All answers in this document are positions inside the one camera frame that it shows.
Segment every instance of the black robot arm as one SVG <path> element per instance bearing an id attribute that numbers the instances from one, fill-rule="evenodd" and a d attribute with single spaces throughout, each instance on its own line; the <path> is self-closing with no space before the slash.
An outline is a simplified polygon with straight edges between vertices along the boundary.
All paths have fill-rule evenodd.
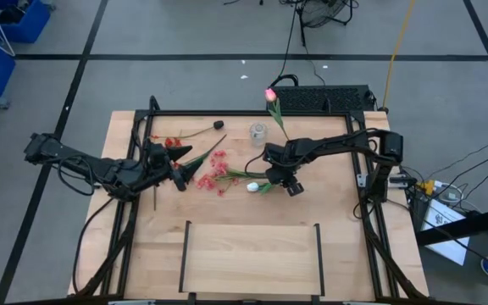
<path id="1" fill-rule="evenodd" d="M 380 140 L 378 152 L 372 150 L 369 145 L 371 138 L 374 137 Z M 304 164 L 337 153 L 362 153 L 377 163 L 374 172 L 367 176 L 364 192 L 370 199 L 384 202 L 391 169 L 402 161 L 402 145 L 402 136 L 395 132 L 367 129 L 320 140 L 309 138 L 290 140 L 283 147 L 267 143 L 263 160 L 272 164 L 272 167 L 266 171 L 269 182 L 283 185 L 290 196 L 295 196 L 304 191 L 295 177 L 297 170 Z"/>
<path id="2" fill-rule="evenodd" d="M 133 200 L 141 191 L 158 186 L 159 182 L 167 179 L 172 180 L 179 191 L 185 191 L 186 183 L 201 164 L 196 162 L 175 169 L 172 162 L 191 149 L 191 146 L 165 148 L 147 139 L 145 147 L 140 151 L 140 160 L 114 160 L 95 158 L 67 147 L 47 134 L 33 134 L 25 149 L 25 160 L 32 164 L 57 164 L 61 168 L 90 178 L 89 183 L 99 183 L 109 196 L 127 202 Z"/>

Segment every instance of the white paper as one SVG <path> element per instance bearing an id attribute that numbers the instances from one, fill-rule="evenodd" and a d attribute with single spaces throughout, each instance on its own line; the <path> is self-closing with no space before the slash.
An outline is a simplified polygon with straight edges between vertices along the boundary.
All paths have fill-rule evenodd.
<path id="1" fill-rule="evenodd" d="M 453 211 L 445 204 L 442 204 L 433 199 L 430 201 L 429 209 L 427 211 L 425 219 L 435 226 L 441 226 L 449 224 L 453 221 L 464 219 L 464 216 L 462 216 L 460 213 Z M 422 230 L 428 230 L 431 227 L 431 225 L 424 222 Z M 468 245 L 469 240 L 469 237 L 458 239 L 458 241 L 460 241 L 464 246 Z M 466 249 L 457 244 L 455 241 L 443 241 L 436 244 L 428 245 L 426 247 L 440 254 L 444 258 L 448 258 L 461 266 L 464 265 Z"/>

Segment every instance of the green leaf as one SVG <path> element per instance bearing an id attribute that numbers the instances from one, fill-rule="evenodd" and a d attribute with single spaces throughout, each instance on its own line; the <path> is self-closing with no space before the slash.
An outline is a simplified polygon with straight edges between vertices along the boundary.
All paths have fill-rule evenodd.
<path id="1" fill-rule="evenodd" d="M 276 121 L 278 126 L 283 130 L 284 129 L 284 122 L 281 120 L 281 117 L 278 116 L 278 114 L 272 110 L 269 110 L 270 115 L 272 115 L 272 118 Z"/>
<path id="2" fill-rule="evenodd" d="M 269 191 L 272 188 L 272 183 L 267 183 L 261 188 L 261 195 L 266 194 L 267 191 Z"/>
<path id="3" fill-rule="evenodd" d="M 280 110 L 280 99 L 276 98 L 276 102 L 274 104 L 276 113 L 281 117 L 281 110 Z"/>

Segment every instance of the flower stem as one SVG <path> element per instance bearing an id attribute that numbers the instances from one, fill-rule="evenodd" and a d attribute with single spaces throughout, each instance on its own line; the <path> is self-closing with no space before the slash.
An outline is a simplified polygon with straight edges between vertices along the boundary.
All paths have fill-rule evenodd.
<path id="1" fill-rule="evenodd" d="M 284 131 L 284 135 L 286 135 L 286 139 L 287 139 L 287 141 L 289 141 L 289 136 L 287 136 L 287 134 L 286 134 L 286 129 L 282 127 L 281 130 Z"/>
<path id="2" fill-rule="evenodd" d="M 205 132 L 205 131 L 209 131 L 209 130 L 211 130 L 211 129 L 213 129 L 213 128 L 214 128 L 214 127 L 208 127 L 207 129 L 200 130 L 200 131 L 198 131 L 198 132 L 196 132 L 196 133 L 192 133 L 192 134 L 187 135 L 187 136 L 180 136 L 180 135 L 182 134 L 182 130 L 180 130 L 180 135 L 178 135 L 178 136 L 158 136 L 158 137 L 159 137 L 159 138 L 163 138 L 163 139 L 164 139 L 164 138 L 170 138 L 170 137 L 171 137 L 171 138 L 175 138 L 175 139 L 187 139 L 187 138 L 190 138 L 190 137 L 192 137 L 192 136 L 197 136 L 197 135 L 200 135 L 200 134 L 202 134 L 203 132 Z"/>

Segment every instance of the wooden tabletop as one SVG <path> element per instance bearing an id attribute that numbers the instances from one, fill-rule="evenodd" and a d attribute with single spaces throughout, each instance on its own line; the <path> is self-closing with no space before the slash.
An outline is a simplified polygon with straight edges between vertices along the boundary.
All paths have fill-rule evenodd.
<path id="1" fill-rule="evenodd" d="M 134 112 L 131 111 L 113 112 L 103 157 L 125 158 L 133 116 Z M 242 170 L 249 159 L 262 152 L 261 147 L 254 147 L 250 141 L 249 128 L 256 122 L 268 126 L 268 141 L 280 145 L 285 143 L 282 131 L 270 117 L 159 116 L 153 120 L 152 134 L 178 136 L 181 130 L 182 135 L 188 135 L 212 126 L 218 119 L 225 122 L 223 130 L 211 130 L 182 141 L 184 145 L 193 145 L 193 150 L 183 157 L 183 162 L 206 152 L 226 134 L 218 149 L 227 152 L 225 161 L 231 168 Z M 369 128 L 389 129 L 383 112 L 365 113 L 365 119 Z M 285 117 L 284 124 L 290 138 L 319 139 L 347 133 L 345 120 L 339 117 Z M 362 156 L 360 164 L 363 172 L 366 172 Z M 258 160 L 248 170 L 264 171 L 268 167 L 267 163 Z M 196 177 L 211 170 L 206 162 Z M 325 296 L 321 299 L 374 300 L 362 222 L 352 215 L 358 194 L 351 155 L 343 153 L 319 158 L 302 167 L 297 178 L 305 192 L 295 197 L 289 197 L 281 187 L 275 187 L 265 195 L 249 193 L 246 183 L 232 186 L 219 197 L 215 190 L 200 190 L 193 184 L 188 186 L 187 191 L 180 192 L 171 181 L 165 181 L 157 189 L 155 210 L 153 189 L 145 190 L 141 194 L 125 297 L 187 298 L 187 293 L 179 293 L 178 289 L 184 229 L 186 221 L 190 220 L 193 224 L 211 225 L 312 226 L 319 223 L 325 284 Z M 388 197 L 395 202 L 406 202 L 404 191 L 389 190 Z M 107 199 L 105 191 L 96 191 L 90 202 L 88 217 Z M 107 255 L 115 209 L 116 203 L 101 212 L 84 235 L 77 270 L 79 287 L 92 277 Z M 428 295 L 408 211 L 389 203 L 383 205 L 383 210 L 392 257 L 413 284 Z M 383 293 L 388 296 L 384 264 L 378 258 Z M 119 268 L 120 260 L 114 265 L 116 274 Z M 111 292 L 116 291 L 116 282 L 112 280 Z M 197 298 L 309 301 L 307 296 L 293 295 L 198 293 Z"/>

